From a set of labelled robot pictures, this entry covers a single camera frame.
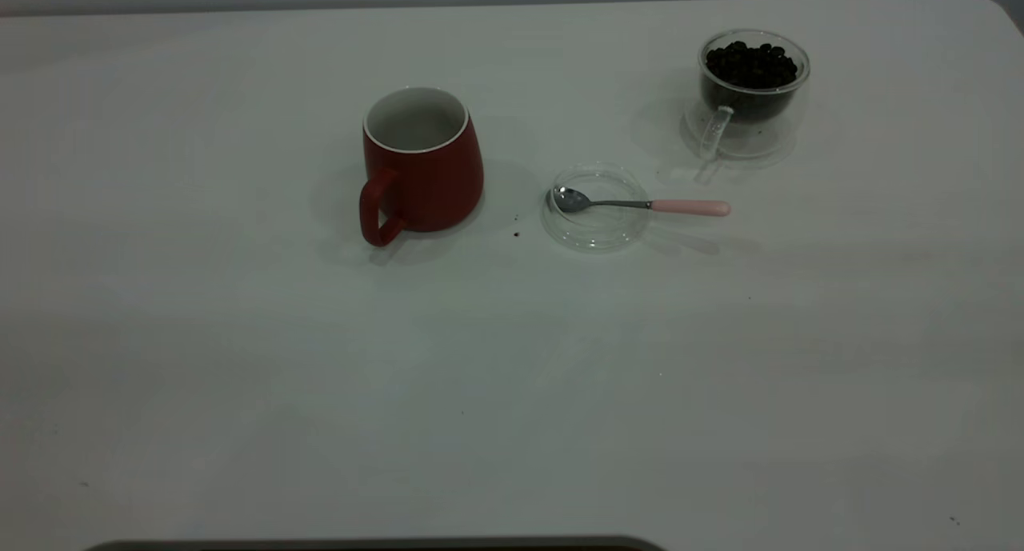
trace glass cup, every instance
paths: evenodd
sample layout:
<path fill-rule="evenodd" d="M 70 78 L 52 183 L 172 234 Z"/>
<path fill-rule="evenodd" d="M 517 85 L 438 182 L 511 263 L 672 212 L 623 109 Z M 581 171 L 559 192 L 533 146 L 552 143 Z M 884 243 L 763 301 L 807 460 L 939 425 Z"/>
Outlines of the glass cup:
<path fill-rule="evenodd" d="M 781 87 L 749 89 L 716 77 L 708 69 L 708 53 L 735 41 L 753 48 L 768 43 L 785 49 L 797 66 L 797 79 Z M 701 159 L 713 161 L 720 154 L 731 159 L 763 158 L 792 142 L 807 107 L 808 89 L 800 88 L 811 75 L 810 59 L 799 45 L 770 31 L 731 30 L 710 38 L 698 59 L 700 100 L 687 122 L 699 140 Z"/>

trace table surface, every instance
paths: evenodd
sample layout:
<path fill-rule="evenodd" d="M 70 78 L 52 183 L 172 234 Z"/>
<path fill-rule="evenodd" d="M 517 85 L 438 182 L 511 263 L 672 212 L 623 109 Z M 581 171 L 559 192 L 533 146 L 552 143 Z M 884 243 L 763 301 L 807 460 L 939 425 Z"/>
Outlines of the table surface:
<path fill-rule="evenodd" d="M 709 184 L 696 51 L 813 61 Z M 986 0 L 0 20 L 0 547 L 615 534 L 1024 547 L 1024 40 Z M 463 98 L 455 230 L 360 236 L 365 110 Z M 554 172 L 722 199 L 608 255 Z"/>

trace clear glass dish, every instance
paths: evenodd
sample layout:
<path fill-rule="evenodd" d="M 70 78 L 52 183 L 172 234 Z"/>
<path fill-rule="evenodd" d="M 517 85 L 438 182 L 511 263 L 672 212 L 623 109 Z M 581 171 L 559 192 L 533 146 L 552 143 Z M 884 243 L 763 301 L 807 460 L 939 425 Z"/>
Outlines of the clear glass dish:
<path fill-rule="evenodd" d="M 650 211 L 624 207 L 591 207 L 575 213 L 563 213 L 555 205 L 560 187 L 573 187 L 592 201 L 647 200 L 636 178 L 613 163 L 595 162 L 574 165 L 555 176 L 544 197 L 541 220 L 555 241 L 586 252 L 603 252 L 635 243 L 647 227 Z"/>

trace mug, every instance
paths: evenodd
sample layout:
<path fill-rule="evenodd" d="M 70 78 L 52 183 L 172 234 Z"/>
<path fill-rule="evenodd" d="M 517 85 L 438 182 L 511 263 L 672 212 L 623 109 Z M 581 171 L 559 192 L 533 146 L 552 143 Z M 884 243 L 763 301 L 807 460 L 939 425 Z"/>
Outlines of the mug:
<path fill-rule="evenodd" d="M 362 120 L 367 183 L 362 237 L 384 247 L 402 229 L 437 231 L 465 219 L 483 193 L 483 160 L 469 110 L 432 87 L 407 87 Z M 379 212 L 387 216 L 379 225 Z"/>
<path fill-rule="evenodd" d="M 785 50 L 797 66 L 797 78 L 781 87 L 750 89 L 729 84 L 708 69 L 708 54 L 742 41 L 750 46 L 771 44 Z M 698 139 L 699 155 L 713 161 L 754 159 L 785 147 L 796 135 L 806 109 L 811 62 L 799 45 L 771 31 L 724 31 L 710 40 L 697 54 L 700 66 L 700 99 L 690 108 L 687 122 Z"/>

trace pink spoon handle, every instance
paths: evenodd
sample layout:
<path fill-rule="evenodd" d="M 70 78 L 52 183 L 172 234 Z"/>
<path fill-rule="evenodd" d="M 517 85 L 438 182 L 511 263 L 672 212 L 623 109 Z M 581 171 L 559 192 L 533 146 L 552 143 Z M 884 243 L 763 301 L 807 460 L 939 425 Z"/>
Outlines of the pink spoon handle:
<path fill-rule="evenodd" d="M 664 213 L 685 213 L 687 215 L 707 215 L 724 217 L 732 208 L 725 202 L 706 202 L 692 200 L 657 200 L 650 202 L 651 211 Z"/>

